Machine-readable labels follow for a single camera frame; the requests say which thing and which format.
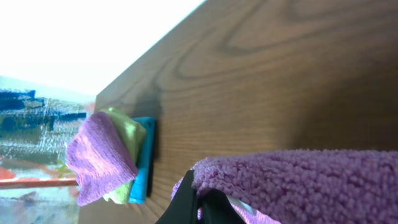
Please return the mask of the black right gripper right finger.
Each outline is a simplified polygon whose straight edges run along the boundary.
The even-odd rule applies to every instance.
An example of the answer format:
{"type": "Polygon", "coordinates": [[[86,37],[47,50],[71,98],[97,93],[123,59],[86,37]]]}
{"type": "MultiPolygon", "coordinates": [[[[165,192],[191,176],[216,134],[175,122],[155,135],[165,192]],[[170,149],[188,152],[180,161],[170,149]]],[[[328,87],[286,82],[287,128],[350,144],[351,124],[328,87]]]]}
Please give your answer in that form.
{"type": "Polygon", "coordinates": [[[231,206],[227,196],[220,190],[210,190],[200,202],[202,224],[245,224],[231,206]]]}

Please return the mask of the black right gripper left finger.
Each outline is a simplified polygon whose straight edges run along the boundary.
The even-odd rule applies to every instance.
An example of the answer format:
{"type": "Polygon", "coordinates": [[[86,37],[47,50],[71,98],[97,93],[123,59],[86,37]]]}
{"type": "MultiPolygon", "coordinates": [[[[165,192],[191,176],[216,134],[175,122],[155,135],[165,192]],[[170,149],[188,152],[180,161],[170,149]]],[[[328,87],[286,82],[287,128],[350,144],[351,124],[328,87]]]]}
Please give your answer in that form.
{"type": "Polygon", "coordinates": [[[193,170],[187,171],[169,207],[156,224],[196,224],[198,220],[197,191],[192,188],[193,170]]]}

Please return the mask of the purple microfiber cloth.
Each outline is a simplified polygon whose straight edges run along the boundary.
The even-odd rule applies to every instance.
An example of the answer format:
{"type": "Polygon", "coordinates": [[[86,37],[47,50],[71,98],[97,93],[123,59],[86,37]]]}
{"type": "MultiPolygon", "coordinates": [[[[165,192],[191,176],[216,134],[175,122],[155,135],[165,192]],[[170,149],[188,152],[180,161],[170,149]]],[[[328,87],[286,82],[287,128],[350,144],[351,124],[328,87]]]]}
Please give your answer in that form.
{"type": "Polygon", "coordinates": [[[271,151],[208,157],[190,170],[198,218],[216,189],[280,223],[397,222],[395,151],[271,151]]]}

